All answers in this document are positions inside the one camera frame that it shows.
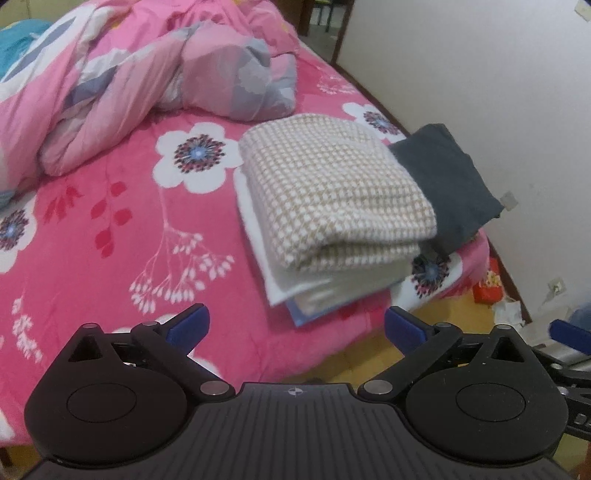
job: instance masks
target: stack of folded clothes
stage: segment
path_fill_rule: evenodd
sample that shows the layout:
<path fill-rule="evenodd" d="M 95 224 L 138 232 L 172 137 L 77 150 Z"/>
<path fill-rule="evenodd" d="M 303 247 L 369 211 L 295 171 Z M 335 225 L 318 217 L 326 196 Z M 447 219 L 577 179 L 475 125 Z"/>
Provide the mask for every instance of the stack of folded clothes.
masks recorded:
<path fill-rule="evenodd" d="M 238 206 L 271 306 L 303 325 L 403 280 L 434 209 L 368 129 L 295 115 L 239 142 Z"/>

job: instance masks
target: chair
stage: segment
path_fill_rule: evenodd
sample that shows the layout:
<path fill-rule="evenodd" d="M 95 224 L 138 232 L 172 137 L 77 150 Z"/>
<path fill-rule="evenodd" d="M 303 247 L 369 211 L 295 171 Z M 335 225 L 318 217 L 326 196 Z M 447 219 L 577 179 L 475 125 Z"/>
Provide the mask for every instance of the chair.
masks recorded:
<path fill-rule="evenodd" d="M 320 13 L 318 14 L 318 25 L 320 25 L 320 23 L 322 22 L 322 14 L 324 13 L 324 8 L 330 7 L 329 18 L 326 21 L 326 32 L 327 33 L 330 30 L 330 22 L 332 20 L 332 15 L 335 11 L 335 4 L 336 4 L 336 0 L 316 0 L 314 2 L 314 8 L 316 8 L 316 7 L 320 8 Z"/>

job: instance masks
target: gray floor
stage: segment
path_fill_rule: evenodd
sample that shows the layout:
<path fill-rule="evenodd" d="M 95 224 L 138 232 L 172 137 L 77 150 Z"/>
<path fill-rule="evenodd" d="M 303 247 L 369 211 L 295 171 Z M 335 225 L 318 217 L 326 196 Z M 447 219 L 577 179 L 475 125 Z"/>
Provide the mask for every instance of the gray floor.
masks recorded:
<path fill-rule="evenodd" d="M 336 40 L 339 36 L 339 30 L 343 24 L 343 16 L 345 14 L 345 7 L 335 7 L 333 18 L 330 22 L 329 32 L 326 30 L 326 21 L 329 16 L 329 9 L 323 9 L 324 14 L 320 25 L 318 25 L 318 14 L 320 8 L 315 8 L 310 20 L 310 31 L 307 37 L 300 37 L 301 40 L 314 50 L 325 61 L 331 61 L 333 52 L 335 51 Z"/>

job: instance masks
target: bed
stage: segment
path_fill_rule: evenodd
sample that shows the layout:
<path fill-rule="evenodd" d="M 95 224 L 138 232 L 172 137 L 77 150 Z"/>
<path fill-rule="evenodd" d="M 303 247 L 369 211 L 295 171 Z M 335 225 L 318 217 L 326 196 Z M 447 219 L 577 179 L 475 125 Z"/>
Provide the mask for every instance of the bed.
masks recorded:
<path fill-rule="evenodd" d="M 305 48 L 296 66 L 296 113 L 361 122 L 385 143 L 404 137 Z M 197 108 L 151 110 L 116 146 L 66 175 L 42 177 L 0 210 L 0 446 L 30 443 L 27 398 L 81 323 L 127 331 L 204 303 L 210 333 L 190 357 L 239 387 L 309 370 L 379 329 L 393 303 L 414 309 L 482 278 L 489 251 L 481 231 L 450 258 L 416 261 L 392 289 L 295 328 L 284 306 L 267 305 L 236 207 L 235 145 L 253 124 Z M 170 168 L 199 135 L 225 149 L 207 181 Z"/>

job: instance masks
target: silver screw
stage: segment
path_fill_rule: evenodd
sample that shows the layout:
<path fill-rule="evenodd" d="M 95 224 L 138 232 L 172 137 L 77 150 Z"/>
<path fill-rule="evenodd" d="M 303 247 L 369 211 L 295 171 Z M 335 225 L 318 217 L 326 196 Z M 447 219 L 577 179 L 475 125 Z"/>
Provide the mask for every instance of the silver screw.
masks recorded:
<path fill-rule="evenodd" d="M 392 391 L 392 384 L 385 380 L 370 380 L 363 385 L 363 388 L 367 393 L 372 395 L 385 395 Z"/>
<path fill-rule="evenodd" d="M 230 385 L 221 380 L 210 380 L 201 385 L 201 392 L 212 397 L 224 395 L 228 390 L 230 390 Z"/>

